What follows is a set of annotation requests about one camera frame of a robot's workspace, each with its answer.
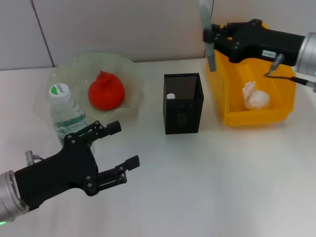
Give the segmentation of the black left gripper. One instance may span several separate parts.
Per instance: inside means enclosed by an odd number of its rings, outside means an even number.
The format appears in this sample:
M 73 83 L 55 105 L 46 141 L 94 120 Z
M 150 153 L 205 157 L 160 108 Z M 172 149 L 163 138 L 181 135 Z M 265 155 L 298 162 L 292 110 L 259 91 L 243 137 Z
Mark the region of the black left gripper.
M 127 171 L 140 166 L 133 156 L 112 169 L 98 173 L 98 167 L 89 146 L 94 141 L 121 132 L 120 122 L 103 126 L 99 121 L 70 133 L 70 139 L 57 154 L 15 172 L 22 201 L 35 210 L 46 200 L 69 189 L 78 188 L 88 196 L 125 184 Z

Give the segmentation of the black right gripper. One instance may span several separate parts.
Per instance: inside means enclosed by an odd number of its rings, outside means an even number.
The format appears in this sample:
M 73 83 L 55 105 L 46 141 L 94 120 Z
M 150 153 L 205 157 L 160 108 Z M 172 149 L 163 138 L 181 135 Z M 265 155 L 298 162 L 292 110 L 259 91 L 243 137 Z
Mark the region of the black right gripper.
M 294 66 L 304 39 L 301 35 L 267 29 L 258 19 L 212 24 L 212 30 L 203 30 L 203 41 L 229 57 L 232 63 L 248 58 L 272 62 L 281 54 L 284 65 Z

